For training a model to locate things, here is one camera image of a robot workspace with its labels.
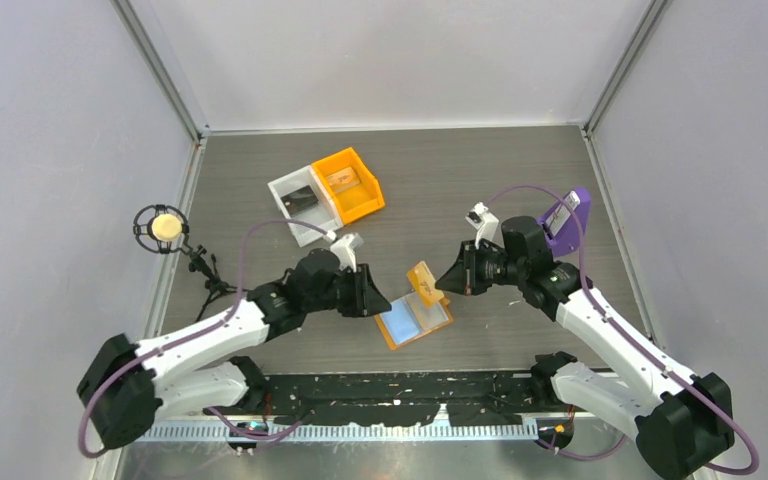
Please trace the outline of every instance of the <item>wooden tabletop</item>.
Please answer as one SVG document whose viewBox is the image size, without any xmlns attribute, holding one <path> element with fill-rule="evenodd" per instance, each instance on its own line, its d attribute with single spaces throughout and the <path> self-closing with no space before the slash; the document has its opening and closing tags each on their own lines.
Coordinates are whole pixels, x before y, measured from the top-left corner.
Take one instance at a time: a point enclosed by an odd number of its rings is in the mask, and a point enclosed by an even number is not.
<svg viewBox="0 0 768 480">
<path fill-rule="evenodd" d="M 280 217 L 267 182 L 352 146 L 378 178 L 387 206 L 340 233 L 358 232 L 365 243 L 358 259 L 368 263 L 389 299 L 410 291 L 405 274 L 425 260 L 442 275 L 461 240 L 475 230 L 464 220 L 478 201 L 515 184 L 545 185 L 558 192 L 585 186 L 593 196 L 587 230 L 588 276 L 637 328 L 642 322 L 605 211 L 590 159 L 575 127 L 529 127 L 376 132 L 282 133 L 213 136 L 190 213 L 191 243 L 219 258 L 223 277 L 236 277 L 246 229 Z M 500 220 L 537 217 L 553 200 L 517 191 L 493 204 Z M 281 277 L 319 241 L 299 248 L 283 225 L 255 234 L 246 252 L 246 287 Z M 577 258 L 565 258 L 578 263 Z M 204 278 L 178 265 L 164 332 L 190 325 L 207 291 Z M 267 373 L 381 372 L 523 369 L 537 354 L 565 350 L 591 366 L 604 366 L 578 338 L 528 306 L 514 287 L 493 287 L 480 297 L 450 296 L 455 318 L 401 349 L 388 349 L 373 319 L 336 312 L 309 315 L 300 332 L 247 349 Z M 215 314 L 231 297 L 212 305 Z"/>
</svg>

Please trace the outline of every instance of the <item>white wall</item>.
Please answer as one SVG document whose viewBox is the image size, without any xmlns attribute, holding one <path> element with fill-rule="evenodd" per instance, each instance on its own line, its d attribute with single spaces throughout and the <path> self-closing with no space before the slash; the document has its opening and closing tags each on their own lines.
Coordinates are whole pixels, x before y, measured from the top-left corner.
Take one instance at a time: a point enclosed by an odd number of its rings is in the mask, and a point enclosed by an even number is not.
<svg viewBox="0 0 768 480">
<path fill-rule="evenodd" d="M 768 2 L 673 2 L 596 138 L 658 338 L 729 382 L 768 479 Z"/>
<path fill-rule="evenodd" d="M 136 3 L 210 127 L 259 130 L 580 123 L 649 0 Z"/>
<path fill-rule="evenodd" d="M 0 480 L 88 478 L 78 381 L 141 333 L 191 144 L 110 2 L 0 1 Z"/>
</svg>

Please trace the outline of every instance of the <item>yellow container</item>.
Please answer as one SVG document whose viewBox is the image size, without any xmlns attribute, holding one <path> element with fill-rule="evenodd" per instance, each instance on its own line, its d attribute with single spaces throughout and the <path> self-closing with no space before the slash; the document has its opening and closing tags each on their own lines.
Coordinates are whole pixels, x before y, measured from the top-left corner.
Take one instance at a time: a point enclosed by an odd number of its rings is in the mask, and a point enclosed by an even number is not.
<svg viewBox="0 0 768 480">
<path fill-rule="evenodd" d="M 313 162 L 313 171 L 334 199 L 344 225 L 384 208 L 381 187 L 354 148 Z"/>
</svg>

